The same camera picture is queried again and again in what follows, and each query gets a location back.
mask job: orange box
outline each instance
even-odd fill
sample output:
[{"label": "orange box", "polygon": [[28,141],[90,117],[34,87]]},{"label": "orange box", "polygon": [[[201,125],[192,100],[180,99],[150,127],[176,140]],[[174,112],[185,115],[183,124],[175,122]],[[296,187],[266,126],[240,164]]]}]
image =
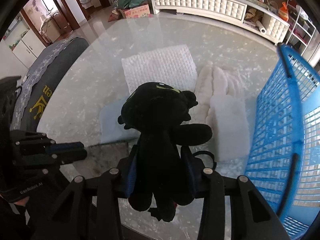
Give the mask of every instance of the orange box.
[{"label": "orange box", "polygon": [[150,15],[149,5],[140,5],[132,9],[120,9],[123,18],[140,18]]}]

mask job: screw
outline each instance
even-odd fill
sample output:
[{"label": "screw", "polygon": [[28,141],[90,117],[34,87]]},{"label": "screw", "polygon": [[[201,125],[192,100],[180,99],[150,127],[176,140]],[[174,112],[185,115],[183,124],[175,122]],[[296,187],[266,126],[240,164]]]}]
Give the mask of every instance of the screw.
[{"label": "screw", "polygon": [[76,176],[75,177],[75,183],[80,183],[81,181],[83,181],[83,177],[82,176]]},{"label": "screw", "polygon": [[119,170],[117,169],[117,168],[112,168],[112,169],[110,169],[110,174],[112,174],[112,175],[116,175],[116,174],[118,174],[119,173]]},{"label": "screw", "polygon": [[213,170],[211,169],[211,168],[204,168],[203,169],[203,172],[205,173],[205,174],[212,174],[213,173]]},{"label": "screw", "polygon": [[248,181],[248,178],[247,178],[246,176],[244,176],[244,175],[241,175],[241,176],[239,177],[239,180],[240,180],[241,182],[246,183],[246,182]]}]

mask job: black plush toy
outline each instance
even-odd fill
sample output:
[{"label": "black plush toy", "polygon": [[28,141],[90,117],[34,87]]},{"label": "black plush toy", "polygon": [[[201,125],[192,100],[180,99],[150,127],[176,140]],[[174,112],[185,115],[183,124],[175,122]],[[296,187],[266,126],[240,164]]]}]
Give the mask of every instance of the black plush toy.
[{"label": "black plush toy", "polygon": [[147,210],[153,194],[157,208],[149,210],[151,215],[170,222],[177,204],[193,201],[177,145],[200,145],[212,137],[211,128],[205,124],[181,125],[191,119],[188,111],[197,104],[191,91],[157,82],[140,85],[124,103],[119,124],[141,132],[134,147],[137,179],[129,197],[135,210]]}]

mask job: light blue cloth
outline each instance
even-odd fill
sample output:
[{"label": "light blue cloth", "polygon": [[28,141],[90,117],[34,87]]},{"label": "light blue cloth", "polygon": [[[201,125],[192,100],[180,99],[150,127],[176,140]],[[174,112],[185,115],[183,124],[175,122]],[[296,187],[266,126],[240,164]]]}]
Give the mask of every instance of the light blue cloth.
[{"label": "light blue cloth", "polygon": [[140,132],[135,129],[124,129],[124,124],[118,124],[118,117],[121,114],[121,108],[128,97],[115,101],[102,108],[99,114],[101,125],[101,143],[113,143],[118,141],[129,141],[139,138]]}]

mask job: paper towel roll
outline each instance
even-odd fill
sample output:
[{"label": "paper towel roll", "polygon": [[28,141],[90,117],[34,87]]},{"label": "paper towel roll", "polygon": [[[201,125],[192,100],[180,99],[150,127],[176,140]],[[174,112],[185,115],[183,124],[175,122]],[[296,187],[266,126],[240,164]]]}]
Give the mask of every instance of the paper towel roll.
[{"label": "paper towel roll", "polygon": [[260,30],[260,32],[261,32],[262,34],[266,34],[267,31],[266,31],[265,27],[263,27],[263,25],[262,25],[261,22],[256,21],[256,25],[258,26],[258,28],[259,28],[259,30]]}]

